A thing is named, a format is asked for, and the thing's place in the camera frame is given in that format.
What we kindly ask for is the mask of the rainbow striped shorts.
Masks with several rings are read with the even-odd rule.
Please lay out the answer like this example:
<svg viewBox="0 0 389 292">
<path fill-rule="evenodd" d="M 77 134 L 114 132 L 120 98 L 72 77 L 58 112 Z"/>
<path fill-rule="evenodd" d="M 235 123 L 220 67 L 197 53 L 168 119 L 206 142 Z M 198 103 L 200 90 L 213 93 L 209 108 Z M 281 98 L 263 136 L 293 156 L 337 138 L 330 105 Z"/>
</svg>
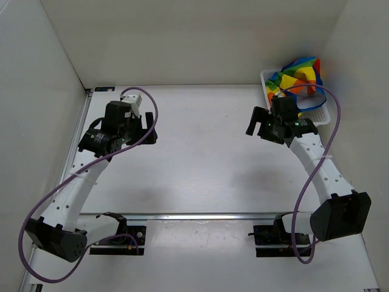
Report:
<svg viewBox="0 0 389 292">
<path fill-rule="evenodd" d="M 299 58 L 287 64 L 274 72 L 264 85 L 269 102 L 275 95 L 291 96 L 299 113 L 316 110 L 326 102 L 317 57 Z"/>
</svg>

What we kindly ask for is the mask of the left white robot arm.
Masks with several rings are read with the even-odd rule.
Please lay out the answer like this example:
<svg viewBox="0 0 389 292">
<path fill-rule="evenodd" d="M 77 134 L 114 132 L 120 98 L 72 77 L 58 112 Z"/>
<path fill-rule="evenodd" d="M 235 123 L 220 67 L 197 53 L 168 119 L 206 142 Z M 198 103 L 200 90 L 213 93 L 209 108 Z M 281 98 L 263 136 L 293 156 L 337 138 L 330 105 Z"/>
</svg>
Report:
<svg viewBox="0 0 389 292">
<path fill-rule="evenodd" d="M 126 219 L 105 212 L 88 225 L 78 222 L 80 212 L 92 188 L 112 158 L 142 144 L 155 144 L 158 112 L 141 115 L 139 99 L 110 101 L 103 117 L 95 119 L 78 144 L 86 156 L 75 161 L 74 171 L 50 194 L 52 202 L 34 219 L 28 215 L 21 232 L 28 234 L 43 251 L 67 262 L 80 259 L 86 248 L 109 238 L 113 243 L 125 241 Z"/>
</svg>

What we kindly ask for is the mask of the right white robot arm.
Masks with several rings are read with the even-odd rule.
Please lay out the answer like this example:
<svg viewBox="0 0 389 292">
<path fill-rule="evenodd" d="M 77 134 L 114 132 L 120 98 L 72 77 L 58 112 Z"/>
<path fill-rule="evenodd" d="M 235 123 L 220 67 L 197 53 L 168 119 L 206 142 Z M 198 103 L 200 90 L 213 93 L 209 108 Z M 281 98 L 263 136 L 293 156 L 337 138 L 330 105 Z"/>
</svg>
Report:
<svg viewBox="0 0 389 292">
<path fill-rule="evenodd" d="M 320 205 L 313 213 L 282 214 L 275 220 L 273 236 L 287 243 L 295 233 L 314 235 L 321 242 L 363 231 L 371 206 L 366 192 L 357 192 L 326 155 L 318 129 L 309 118 L 299 118 L 292 97 L 277 98 L 271 109 L 254 107 L 246 133 L 285 144 L 312 179 Z"/>
</svg>

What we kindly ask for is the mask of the blue corner label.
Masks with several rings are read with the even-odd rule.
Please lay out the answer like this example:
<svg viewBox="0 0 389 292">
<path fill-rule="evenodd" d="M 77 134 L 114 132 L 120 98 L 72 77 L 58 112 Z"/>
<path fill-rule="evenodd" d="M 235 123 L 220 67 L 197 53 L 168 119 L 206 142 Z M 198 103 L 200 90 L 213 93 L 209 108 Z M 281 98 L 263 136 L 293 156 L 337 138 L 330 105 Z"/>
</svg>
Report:
<svg viewBox="0 0 389 292">
<path fill-rule="evenodd" d="M 95 92 L 111 92 L 111 91 L 115 91 L 115 86 L 99 86 L 99 87 L 95 87 L 94 91 Z"/>
</svg>

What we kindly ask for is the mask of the aluminium left rail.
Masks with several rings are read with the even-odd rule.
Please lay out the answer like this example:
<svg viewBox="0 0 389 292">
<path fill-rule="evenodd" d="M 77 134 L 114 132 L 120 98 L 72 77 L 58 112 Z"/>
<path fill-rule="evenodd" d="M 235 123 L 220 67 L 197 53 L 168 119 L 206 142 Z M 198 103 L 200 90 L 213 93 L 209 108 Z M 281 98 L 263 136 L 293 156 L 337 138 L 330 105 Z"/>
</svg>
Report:
<svg viewBox="0 0 389 292">
<path fill-rule="evenodd" d="M 67 156 L 66 156 L 63 170 L 61 172 L 59 183 L 62 183 L 64 181 L 64 179 L 67 177 L 67 171 L 72 166 L 72 162 L 73 162 L 75 154 L 77 152 L 77 145 L 78 145 L 78 142 L 80 140 L 80 136 L 81 136 L 81 132 L 82 132 L 83 127 L 84 127 L 86 116 L 88 114 L 88 109 L 89 109 L 89 105 L 91 102 L 93 92 L 94 92 L 93 89 L 86 90 L 86 98 L 84 100 L 82 109 L 80 111 L 80 115 L 79 115 L 77 123 L 76 123 L 75 131 L 74 131 L 74 134 L 72 136 L 71 144 L 70 144 Z"/>
</svg>

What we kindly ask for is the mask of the aluminium rail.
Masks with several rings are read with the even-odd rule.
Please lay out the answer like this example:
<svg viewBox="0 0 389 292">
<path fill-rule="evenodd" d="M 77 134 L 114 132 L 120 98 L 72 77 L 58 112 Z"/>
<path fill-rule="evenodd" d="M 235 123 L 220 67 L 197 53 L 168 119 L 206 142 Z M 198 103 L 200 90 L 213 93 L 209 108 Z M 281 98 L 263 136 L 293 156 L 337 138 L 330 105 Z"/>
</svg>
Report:
<svg viewBox="0 0 389 292">
<path fill-rule="evenodd" d="M 93 89 L 86 90 L 86 98 L 84 100 L 82 109 L 80 111 L 80 115 L 79 115 L 77 123 L 76 123 L 75 131 L 74 131 L 74 134 L 72 136 L 71 144 L 70 144 L 67 156 L 66 156 L 63 170 L 61 172 L 59 183 L 62 183 L 64 181 L 64 179 L 67 177 L 67 171 L 72 166 L 72 162 L 73 162 L 75 154 L 77 152 L 77 145 L 78 145 L 78 142 L 80 140 L 80 136 L 81 136 L 81 132 L 82 132 L 83 127 L 84 127 L 86 116 L 88 114 L 88 109 L 89 109 L 89 105 L 91 102 L 93 92 L 94 92 Z"/>
<path fill-rule="evenodd" d="M 147 220 L 271 220 L 277 213 L 243 212 L 243 213 L 122 213 L 130 221 Z"/>
</svg>

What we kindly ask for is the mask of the aluminium front rail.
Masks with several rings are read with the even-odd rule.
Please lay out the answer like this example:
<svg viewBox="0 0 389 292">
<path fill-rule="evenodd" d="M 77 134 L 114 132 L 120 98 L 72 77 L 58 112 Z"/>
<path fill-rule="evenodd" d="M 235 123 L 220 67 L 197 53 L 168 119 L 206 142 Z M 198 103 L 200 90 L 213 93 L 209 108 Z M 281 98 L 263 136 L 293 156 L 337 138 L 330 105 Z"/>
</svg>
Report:
<svg viewBox="0 0 389 292">
<path fill-rule="evenodd" d="M 147 220 L 271 220 L 277 213 L 243 212 L 243 213 L 122 213 L 130 221 Z"/>
</svg>

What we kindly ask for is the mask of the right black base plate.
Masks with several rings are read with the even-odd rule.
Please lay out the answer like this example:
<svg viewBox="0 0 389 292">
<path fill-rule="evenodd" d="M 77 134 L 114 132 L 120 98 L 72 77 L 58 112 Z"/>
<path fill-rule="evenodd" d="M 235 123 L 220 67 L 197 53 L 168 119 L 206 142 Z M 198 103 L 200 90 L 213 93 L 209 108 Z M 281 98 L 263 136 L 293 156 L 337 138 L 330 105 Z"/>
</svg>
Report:
<svg viewBox="0 0 389 292">
<path fill-rule="evenodd" d="M 254 239 L 256 258 L 295 257 L 291 233 L 285 231 L 279 218 L 253 220 L 252 231 L 248 236 Z"/>
</svg>

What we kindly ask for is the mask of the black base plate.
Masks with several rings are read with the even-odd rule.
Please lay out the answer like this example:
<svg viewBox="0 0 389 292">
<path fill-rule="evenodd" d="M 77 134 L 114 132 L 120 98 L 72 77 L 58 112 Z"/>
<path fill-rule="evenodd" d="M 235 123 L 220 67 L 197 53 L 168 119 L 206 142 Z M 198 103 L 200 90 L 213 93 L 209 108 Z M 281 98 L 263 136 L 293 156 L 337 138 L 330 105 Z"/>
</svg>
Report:
<svg viewBox="0 0 389 292">
<path fill-rule="evenodd" d="M 132 236 L 100 240 L 89 249 L 90 255 L 96 256 L 143 256 L 145 252 L 146 226 L 127 225 L 121 232 Z"/>
<path fill-rule="evenodd" d="M 252 231 L 248 236 L 254 239 L 256 258 L 295 257 L 291 233 L 285 231 L 279 218 L 253 220 Z"/>
</svg>

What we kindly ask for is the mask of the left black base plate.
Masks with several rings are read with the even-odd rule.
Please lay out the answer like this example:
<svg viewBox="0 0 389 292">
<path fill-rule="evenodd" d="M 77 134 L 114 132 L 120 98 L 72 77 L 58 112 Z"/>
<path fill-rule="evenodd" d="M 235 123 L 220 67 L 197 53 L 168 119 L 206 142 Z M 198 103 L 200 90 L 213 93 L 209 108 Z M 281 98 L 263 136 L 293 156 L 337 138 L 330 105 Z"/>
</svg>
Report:
<svg viewBox="0 0 389 292">
<path fill-rule="evenodd" d="M 127 225 L 121 232 L 132 236 L 100 240 L 89 249 L 90 255 L 96 256 L 143 256 L 145 252 L 146 226 Z"/>
</svg>

